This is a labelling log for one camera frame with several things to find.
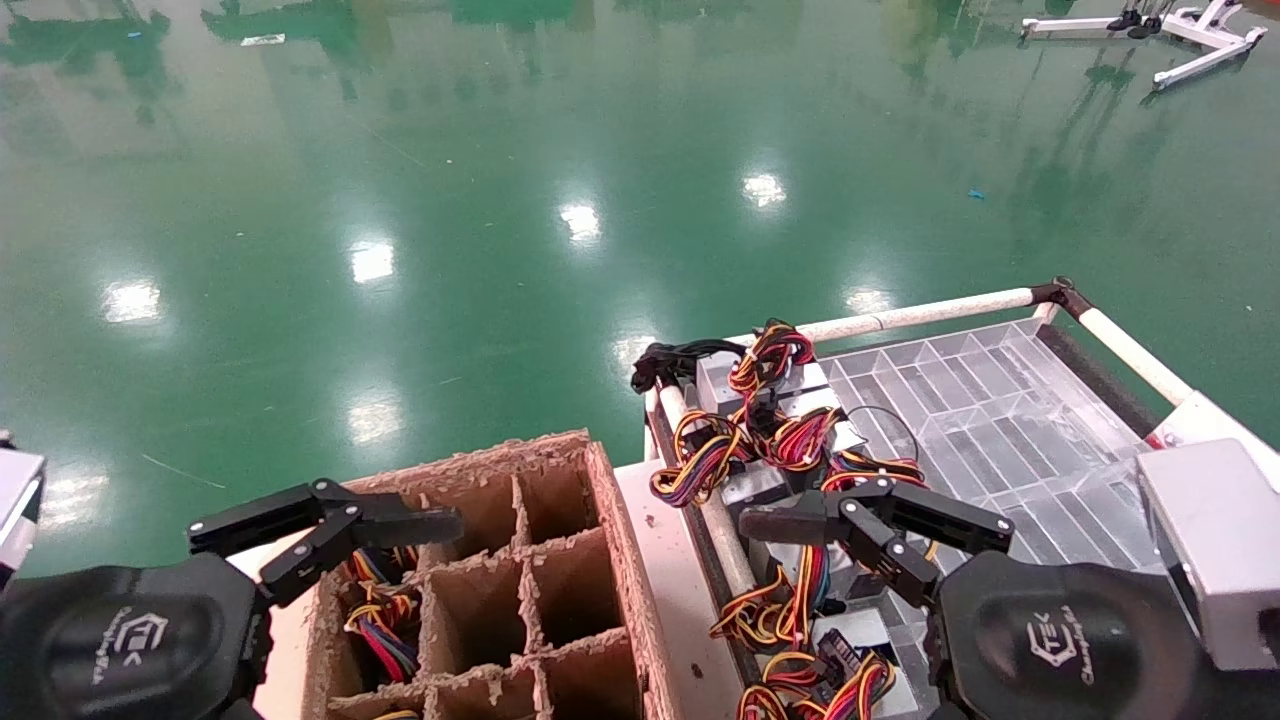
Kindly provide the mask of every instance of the black object on floor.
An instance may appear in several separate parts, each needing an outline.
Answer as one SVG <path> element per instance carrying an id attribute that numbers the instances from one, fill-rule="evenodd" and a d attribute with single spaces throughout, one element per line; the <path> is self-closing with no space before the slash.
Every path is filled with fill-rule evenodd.
<path id="1" fill-rule="evenodd" d="M 1120 17 L 1111 20 L 1107 24 L 1107 29 L 1111 32 L 1120 32 L 1138 27 L 1140 24 L 1142 24 L 1142 15 L 1138 13 L 1138 10 L 1121 10 Z"/>

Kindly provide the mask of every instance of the gray metal box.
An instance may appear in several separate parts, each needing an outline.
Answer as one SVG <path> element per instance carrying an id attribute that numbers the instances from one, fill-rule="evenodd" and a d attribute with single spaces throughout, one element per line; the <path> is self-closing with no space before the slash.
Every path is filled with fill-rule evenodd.
<path id="1" fill-rule="evenodd" d="M 728 374 L 737 363 L 732 352 L 716 352 L 698 361 L 698 406 L 716 415 L 728 415 L 742 406 L 742 396 L 728 387 Z M 776 388 L 778 397 L 827 387 L 827 374 L 817 363 L 795 365 Z"/>
<path id="2" fill-rule="evenodd" d="M 1236 439 L 1138 456 L 1161 562 L 1222 670 L 1274 669 L 1258 614 L 1280 607 L 1280 495 Z"/>

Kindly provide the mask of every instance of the yellow wire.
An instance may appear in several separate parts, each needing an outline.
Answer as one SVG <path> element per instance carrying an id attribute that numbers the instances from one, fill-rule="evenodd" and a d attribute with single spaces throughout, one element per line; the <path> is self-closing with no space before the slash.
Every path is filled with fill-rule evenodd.
<path id="1" fill-rule="evenodd" d="M 795 652 L 795 651 L 780 652 L 780 653 L 774 655 L 773 659 L 769 660 L 768 664 L 764 665 L 764 674 L 760 675 L 760 679 L 764 680 L 765 683 L 768 683 L 769 682 L 769 674 L 773 671 L 773 669 L 780 662 L 786 662 L 787 660 L 804 660 L 806 662 L 813 662 L 813 661 L 815 661 L 818 659 L 814 657 L 814 656 L 812 656 L 812 655 L 809 655 L 808 652 Z"/>

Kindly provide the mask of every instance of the red wire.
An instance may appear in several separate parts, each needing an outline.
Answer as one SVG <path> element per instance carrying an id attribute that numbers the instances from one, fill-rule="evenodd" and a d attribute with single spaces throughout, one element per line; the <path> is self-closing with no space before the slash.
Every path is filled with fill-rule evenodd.
<path id="1" fill-rule="evenodd" d="M 404 674 L 401 671 L 399 662 L 397 662 L 396 659 L 387 652 L 387 648 L 383 647 L 381 642 L 366 633 L 364 629 L 360 630 L 360 634 L 365 638 L 365 642 L 369 643 L 370 650 L 372 650 L 374 655 L 378 656 L 378 660 L 383 662 L 383 666 L 387 667 L 387 674 L 390 675 L 392 682 L 403 683 Z"/>

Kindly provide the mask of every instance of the cardboard divider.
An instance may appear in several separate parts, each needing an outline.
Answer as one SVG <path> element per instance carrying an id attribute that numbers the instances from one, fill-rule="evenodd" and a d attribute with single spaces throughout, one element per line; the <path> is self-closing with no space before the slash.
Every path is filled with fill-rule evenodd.
<path id="1" fill-rule="evenodd" d="M 535 720 L 540 680 L 525 666 L 436 685 L 424 720 Z"/>
<path id="2" fill-rule="evenodd" d="M 422 593 L 422 671 L 456 675 L 480 665 L 508 667 L 512 655 L 524 655 L 520 578 L 521 565 L 508 553 L 431 570 Z"/>
<path id="3" fill-rule="evenodd" d="M 631 641 L 617 630 L 553 653 L 543 662 L 552 720 L 644 720 Z"/>
<path id="4" fill-rule="evenodd" d="M 553 647 L 622 626 L 603 528 L 532 550 L 530 568 L 543 637 Z"/>
<path id="5" fill-rule="evenodd" d="M 579 462 L 539 468 L 521 475 L 520 486 L 535 544 L 600 525 L 589 479 Z"/>
<path id="6" fill-rule="evenodd" d="M 456 507 L 466 525 L 466 533 L 452 546 L 420 548 L 419 570 L 511 547 L 517 525 L 513 486 L 512 475 L 497 474 L 417 493 L 415 506 Z"/>
<path id="7" fill-rule="evenodd" d="M 397 710 L 422 714 L 425 694 L 408 685 L 393 685 L 378 693 L 334 698 L 325 720 L 374 720 Z"/>

